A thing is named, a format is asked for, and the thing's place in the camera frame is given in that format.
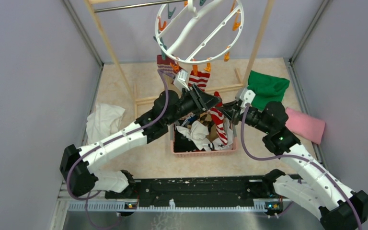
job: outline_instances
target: white cloth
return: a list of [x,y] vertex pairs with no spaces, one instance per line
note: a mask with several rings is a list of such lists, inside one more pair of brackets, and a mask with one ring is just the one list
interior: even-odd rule
[[220,138],[215,139],[212,144],[214,144],[215,150],[231,150],[233,144],[233,130],[230,128],[229,119],[225,118],[223,122],[223,127],[225,133],[228,137],[228,144],[224,145]]
[[195,121],[191,125],[191,130],[181,126],[176,126],[176,128],[179,133],[192,140],[199,150],[205,149],[205,151],[211,151],[208,146],[211,144],[207,138],[207,135],[209,135],[208,128],[201,124],[201,122]]
[[125,109],[110,104],[98,103],[95,112],[87,117],[88,144],[102,140],[119,131]]

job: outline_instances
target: clothespin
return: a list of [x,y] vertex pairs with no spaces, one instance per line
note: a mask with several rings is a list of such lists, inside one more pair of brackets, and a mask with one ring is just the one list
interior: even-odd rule
[[194,76],[198,76],[198,65],[193,65],[193,72],[194,72]]
[[[162,45],[163,47],[164,47],[164,49],[166,49],[167,50],[167,46],[166,45],[164,45],[164,41],[163,41],[163,38],[161,37],[160,38],[160,45]],[[161,50],[161,58],[163,59],[163,61],[165,61],[166,60],[166,54],[163,52],[163,50]]]
[[229,61],[229,58],[230,58],[230,52],[226,53],[225,54],[225,57],[223,58],[223,61]]
[[177,65],[170,63],[170,66],[172,67],[174,73],[178,73],[178,71],[180,71],[180,65],[178,63]]
[[238,17],[239,17],[240,12],[236,12],[236,17],[235,17],[235,22],[233,23],[233,27],[232,30],[235,31],[239,28],[239,26],[241,25],[241,21],[238,22]]
[[207,67],[204,69],[206,72],[211,72],[211,63],[207,63]]
[[232,8],[230,9],[230,12],[232,12],[232,11],[233,11],[233,9],[235,8],[235,3],[236,3],[236,0],[233,0]]
[[174,12],[175,12],[175,7],[172,11],[170,11],[170,4],[167,4],[167,16],[169,19],[173,16]]
[[163,26],[161,26],[161,18],[160,18],[160,17],[158,17],[158,19],[159,19],[159,30],[160,30],[160,31],[163,31],[163,30],[164,30],[164,28],[166,28],[166,26],[167,26],[167,22],[166,22],[166,21],[164,21],[164,22],[163,22]]
[[163,61],[166,60],[166,53],[163,52],[163,50],[161,51],[161,58],[163,59]]

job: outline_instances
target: white drying rack ring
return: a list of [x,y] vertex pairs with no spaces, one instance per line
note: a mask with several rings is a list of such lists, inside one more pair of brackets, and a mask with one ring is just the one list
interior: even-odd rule
[[[243,6],[240,0],[236,0],[237,5],[233,8],[233,10],[228,14],[228,16],[215,28],[215,30],[206,37],[206,39],[188,56],[187,58],[180,58],[175,57],[172,55],[174,51],[180,46],[180,44],[187,38],[193,27],[210,11],[214,10],[223,0],[213,0],[206,6],[204,6],[200,11],[197,11],[196,8],[193,6],[193,0],[189,0],[188,4],[175,16],[171,22],[162,30],[159,30],[159,20],[162,19],[162,13],[167,6],[167,4],[164,4],[160,7],[159,12],[157,13],[156,17],[156,23],[154,25],[154,33],[156,37],[156,41],[159,44],[160,49],[168,56],[169,58],[176,60],[179,63],[183,64],[189,64],[189,65],[201,65],[205,63],[209,63],[222,55],[229,52],[229,50],[233,47],[233,45],[238,40],[239,36],[242,33],[243,29],[243,23],[244,23],[244,10]],[[188,22],[188,24],[184,27],[181,34],[178,36],[177,40],[168,48],[165,49],[163,46],[163,42],[161,42],[161,38],[163,35],[169,31],[169,29],[174,25],[174,23],[179,20],[186,12],[189,12],[192,14],[192,19]],[[211,40],[211,38],[225,25],[227,25],[227,22],[236,14],[239,13],[241,17],[241,24],[239,28],[237,29],[238,34],[236,35],[235,39],[230,43],[225,49],[217,54],[214,57],[209,57],[205,60],[194,60],[194,56],[202,49],[204,48],[207,43]]]

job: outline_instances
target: gray wall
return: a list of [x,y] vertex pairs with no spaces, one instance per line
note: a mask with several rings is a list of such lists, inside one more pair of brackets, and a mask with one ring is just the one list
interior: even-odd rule
[[59,0],[0,0],[0,230],[44,230],[99,66]]
[[[70,1],[84,27],[87,29],[102,60],[104,62],[112,62],[84,1]],[[106,8],[150,1],[121,0],[112,3],[96,4],[95,7]],[[197,41],[196,46],[198,46],[209,34],[209,31],[212,31],[217,26],[217,22],[221,22],[228,15],[232,2],[232,0],[225,0],[222,6],[217,8],[216,13],[207,15],[206,20],[201,21],[194,28],[189,42],[184,43],[181,49],[175,52],[175,54],[181,56],[181,54],[186,54],[186,51],[189,49],[194,50],[195,46],[191,42]],[[266,2],[265,0],[242,1],[246,11],[245,25],[241,37],[231,50],[231,58],[249,58]],[[321,2],[322,0],[277,0],[273,7],[258,56],[261,58],[290,57],[308,28]],[[179,2],[171,4],[171,6],[177,6],[176,15],[184,7],[184,4]],[[158,49],[157,44],[153,40],[154,24],[159,8],[160,6],[151,6],[99,14],[103,27],[108,33],[120,61],[137,62],[155,60],[156,55],[160,53],[160,49]],[[172,41],[178,36],[180,29],[185,26],[186,22],[182,20],[181,23],[175,26],[173,31],[169,31],[163,37],[167,46],[168,44],[172,44]],[[208,44],[199,53],[200,57],[205,58],[220,53],[233,40],[234,36],[235,32],[232,31],[231,26],[225,26],[219,35],[217,35],[216,39],[211,40],[210,45]]]
[[296,67],[310,112],[326,121],[329,170],[368,193],[368,1],[334,0]]

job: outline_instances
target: pink cloth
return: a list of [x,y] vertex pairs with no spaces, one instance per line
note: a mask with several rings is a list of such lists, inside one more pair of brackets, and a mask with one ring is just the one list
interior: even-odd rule
[[321,144],[322,135],[325,129],[325,122],[287,108],[288,120],[286,127],[293,133],[298,134],[316,144]]

